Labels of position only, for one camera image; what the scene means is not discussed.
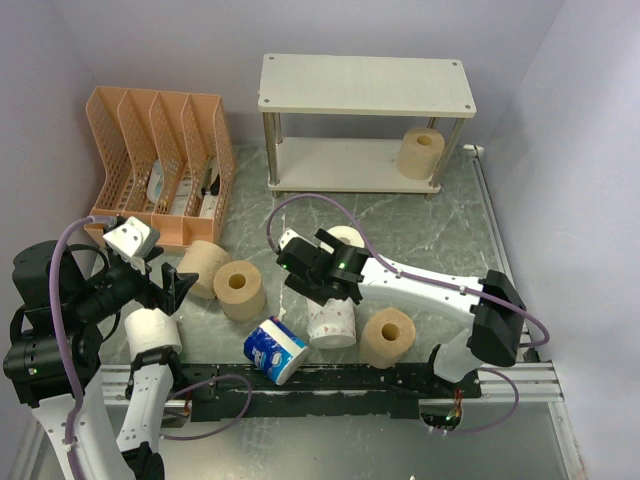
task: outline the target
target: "roll hole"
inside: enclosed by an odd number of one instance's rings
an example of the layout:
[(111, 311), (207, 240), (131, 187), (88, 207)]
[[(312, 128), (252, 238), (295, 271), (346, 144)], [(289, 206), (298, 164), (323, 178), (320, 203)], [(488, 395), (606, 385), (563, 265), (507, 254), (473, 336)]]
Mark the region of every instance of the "roll hole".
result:
[(420, 135), (418, 138), (416, 138), (416, 141), (423, 147), (431, 145), (432, 142), (431, 137), (429, 137), (428, 135)]
[(234, 290), (240, 290), (247, 284), (247, 279), (241, 273), (236, 273), (229, 277), (229, 286)]
[(399, 335), (400, 335), (400, 329), (398, 328), (397, 325), (394, 325), (393, 323), (387, 323), (382, 327), (382, 338), (384, 338), (385, 340), (389, 340), (390, 342), (393, 342), (394, 340), (398, 339)]

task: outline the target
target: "blue label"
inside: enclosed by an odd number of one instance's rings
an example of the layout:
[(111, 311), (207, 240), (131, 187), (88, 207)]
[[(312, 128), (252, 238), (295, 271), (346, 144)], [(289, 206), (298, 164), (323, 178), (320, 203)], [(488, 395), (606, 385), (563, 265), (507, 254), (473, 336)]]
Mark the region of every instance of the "blue label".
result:
[[(296, 345), (304, 348), (305, 344), (285, 327), (277, 318), (270, 317), (271, 322), (287, 335)], [(244, 354), (256, 367), (262, 370), (274, 383), (280, 373), (291, 361), (291, 353), (280, 345), (262, 328), (256, 328), (244, 342)]]

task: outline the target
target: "brown paper roll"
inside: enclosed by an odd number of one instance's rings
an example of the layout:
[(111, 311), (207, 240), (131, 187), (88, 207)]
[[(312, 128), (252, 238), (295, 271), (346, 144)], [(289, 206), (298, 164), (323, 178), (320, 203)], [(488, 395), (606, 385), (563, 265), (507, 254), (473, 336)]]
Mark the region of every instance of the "brown paper roll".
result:
[(426, 180), (435, 172), (444, 150), (444, 137), (431, 128), (412, 128), (402, 140), (398, 170), (407, 178)]
[(213, 277), (224, 264), (231, 261), (231, 255), (218, 245), (204, 240), (196, 240), (187, 249), (176, 269), (178, 273), (197, 273), (198, 281), (189, 290), (204, 298), (216, 298), (213, 291)]
[(244, 260), (222, 266), (213, 279), (213, 289), (231, 320), (252, 319), (267, 301), (260, 272)]
[(360, 357), (375, 368), (389, 368), (409, 350), (416, 327), (407, 315), (387, 308), (369, 319), (360, 339)]

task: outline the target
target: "toilet paper roll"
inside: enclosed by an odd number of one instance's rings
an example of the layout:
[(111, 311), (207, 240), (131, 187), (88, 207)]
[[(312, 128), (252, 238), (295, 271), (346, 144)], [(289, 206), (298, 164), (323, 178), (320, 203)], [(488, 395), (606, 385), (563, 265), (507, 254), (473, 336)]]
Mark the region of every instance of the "toilet paper roll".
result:
[(178, 273), (197, 273), (198, 281), (189, 290), (204, 298), (216, 298), (213, 277), (223, 265), (231, 261), (231, 255), (218, 245), (196, 240), (191, 244), (178, 264)]
[(343, 348), (356, 343), (355, 305), (349, 298), (330, 298), (324, 306), (307, 300), (309, 344), (316, 348)]
[(409, 350), (416, 338), (413, 321), (400, 310), (387, 308), (369, 319), (360, 339), (362, 360), (375, 368), (389, 368)]
[(124, 321), (131, 360), (152, 348), (171, 346), (180, 353), (182, 342), (176, 321), (159, 308), (141, 308)]
[(307, 358), (309, 347), (277, 318), (271, 317), (245, 340), (244, 354), (276, 385), (282, 385)]
[(213, 290), (225, 315), (240, 322), (255, 317), (267, 301), (260, 272), (244, 260), (220, 267), (213, 278)]
[[(338, 225), (336, 227), (332, 227), (327, 230), (331, 235), (336, 237), (343, 243), (347, 245), (353, 245), (354, 247), (364, 247), (364, 240), (360, 236), (360, 233), (355, 228), (346, 227), (344, 225)], [(326, 250), (329, 253), (333, 253), (333, 248), (331, 248), (326, 243), (321, 243), (320, 247)]]
[(444, 137), (436, 130), (412, 128), (402, 140), (398, 170), (407, 178), (426, 180), (435, 172), (444, 145)]

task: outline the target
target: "lower shelf board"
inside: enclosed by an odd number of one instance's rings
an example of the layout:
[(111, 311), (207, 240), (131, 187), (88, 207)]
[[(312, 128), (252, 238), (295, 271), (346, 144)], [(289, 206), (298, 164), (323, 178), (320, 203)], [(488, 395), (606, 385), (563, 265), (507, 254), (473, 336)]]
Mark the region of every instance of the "lower shelf board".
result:
[(400, 140), (286, 137), (278, 145), (277, 185), (285, 192), (438, 193), (429, 179), (397, 168)]

